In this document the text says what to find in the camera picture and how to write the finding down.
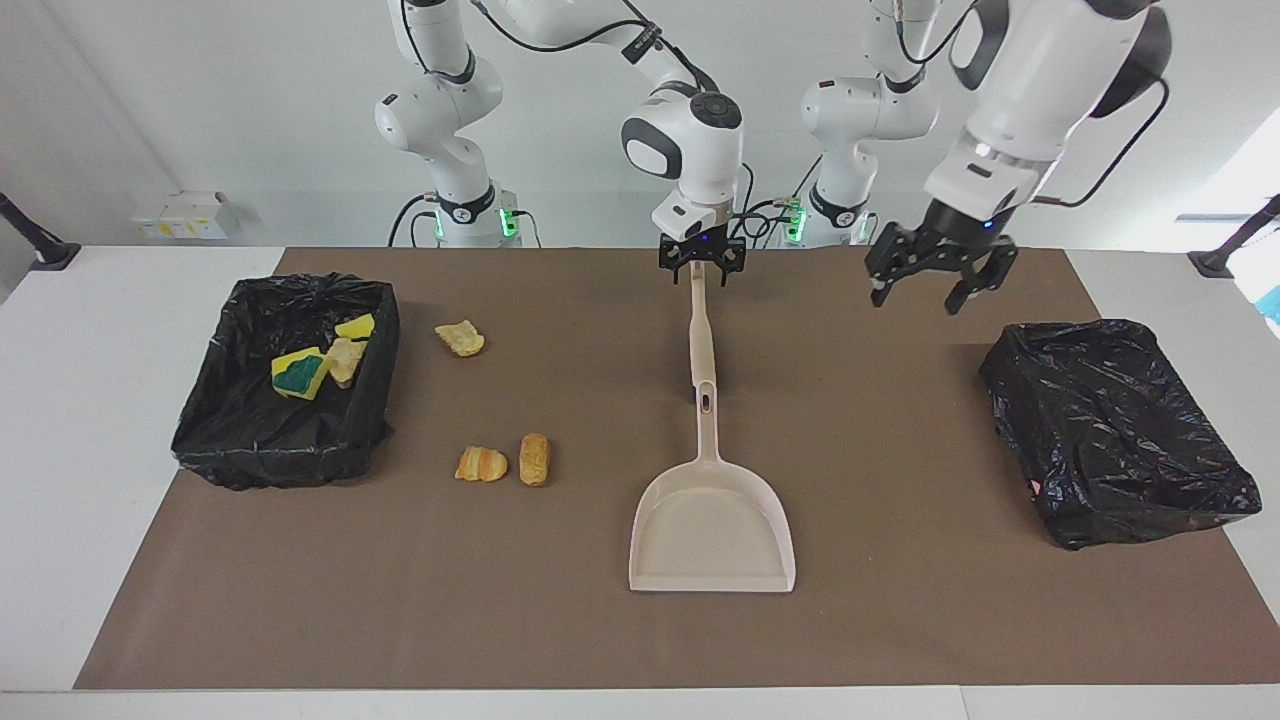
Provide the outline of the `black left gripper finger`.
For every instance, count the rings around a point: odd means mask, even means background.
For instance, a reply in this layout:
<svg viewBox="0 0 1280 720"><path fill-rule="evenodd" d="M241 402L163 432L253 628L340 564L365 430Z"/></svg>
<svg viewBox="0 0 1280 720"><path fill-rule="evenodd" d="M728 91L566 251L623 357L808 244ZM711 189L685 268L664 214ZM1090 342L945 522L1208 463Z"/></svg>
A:
<svg viewBox="0 0 1280 720"><path fill-rule="evenodd" d="M947 314L957 315L970 299L1000 290L1018 254L1019 249L1011 240L996 240L987 249L963 249L956 264L960 279L946 299Z"/></svg>
<svg viewBox="0 0 1280 720"><path fill-rule="evenodd" d="M936 252L936 237L924 231L909 231L900 224L887 224L865 258L870 277L870 302L882 307L893 286L928 268Z"/></svg>

